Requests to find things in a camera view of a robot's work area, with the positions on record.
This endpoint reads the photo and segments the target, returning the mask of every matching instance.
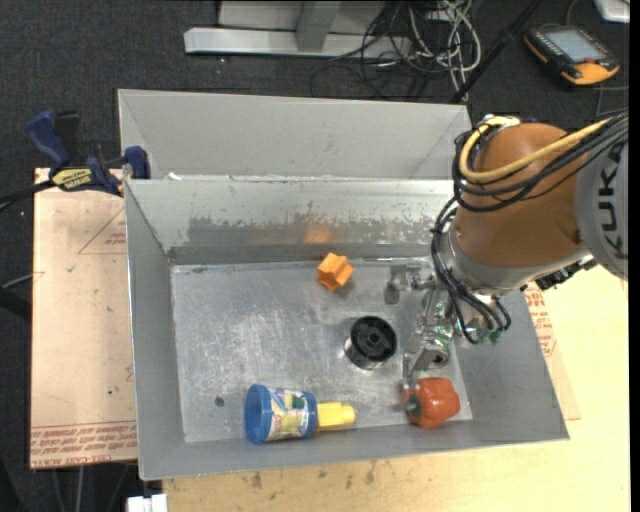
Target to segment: blue clamp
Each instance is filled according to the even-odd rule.
[[[27,135],[41,152],[54,161],[55,165],[49,171],[49,180],[67,192],[96,190],[121,196],[122,180],[109,172],[109,164],[128,163],[131,172],[126,178],[151,178],[147,154],[140,146],[126,148],[124,156],[110,162],[102,163],[98,158],[90,156],[84,166],[70,166],[71,156],[56,134],[52,110],[46,110],[29,121]]]

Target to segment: handheld device screen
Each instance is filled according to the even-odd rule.
[[[595,44],[573,30],[549,31],[545,36],[574,62],[585,59],[604,59],[607,55]]]

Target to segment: orange device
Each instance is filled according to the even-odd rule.
[[[529,30],[524,42],[555,76],[574,85],[593,85],[615,75],[620,64],[593,35],[573,25]]]

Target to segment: black spool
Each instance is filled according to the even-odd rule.
[[[351,327],[344,352],[353,364],[367,370],[384,364],[396,352],[393,328],[382,318],[365,316]]]

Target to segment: bottle label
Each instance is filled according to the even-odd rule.
[[[273,417],[267,441],[300,438],[309,429],[309,404],[301,391],[267,387],[271,395]]]

